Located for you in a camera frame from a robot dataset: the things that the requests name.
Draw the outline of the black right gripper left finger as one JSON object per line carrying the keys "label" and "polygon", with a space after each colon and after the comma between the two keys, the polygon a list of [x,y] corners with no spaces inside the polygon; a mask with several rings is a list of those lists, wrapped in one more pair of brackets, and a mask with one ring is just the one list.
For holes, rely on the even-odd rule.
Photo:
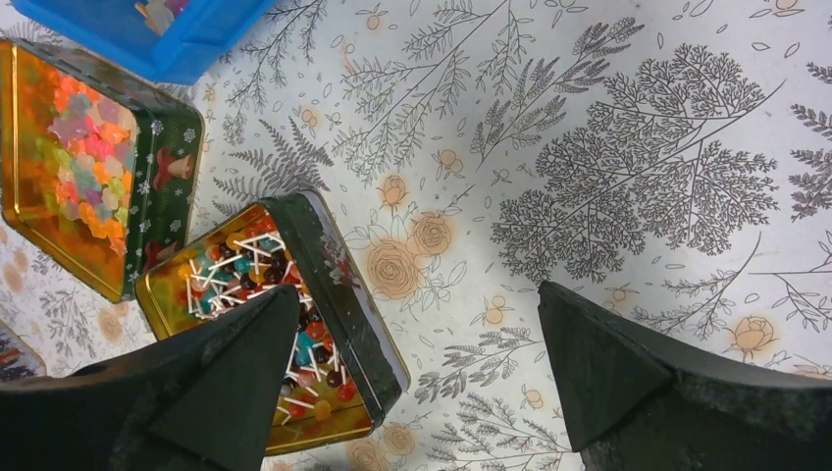
{"label": "black right gripper left finger", "polygon": [[1,386],[5,470],[257,470],[299,316],[272,288],[63,378]]}

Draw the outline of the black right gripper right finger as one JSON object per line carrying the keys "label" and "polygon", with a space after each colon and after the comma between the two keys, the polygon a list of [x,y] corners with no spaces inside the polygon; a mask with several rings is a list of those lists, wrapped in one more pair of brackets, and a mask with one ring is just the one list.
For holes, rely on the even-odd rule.
{"label": "black right gripper right finger", "polygon": [[748,365],[553,282],[539,316],[571,448],[590,470],[827,470],[831,384]]}

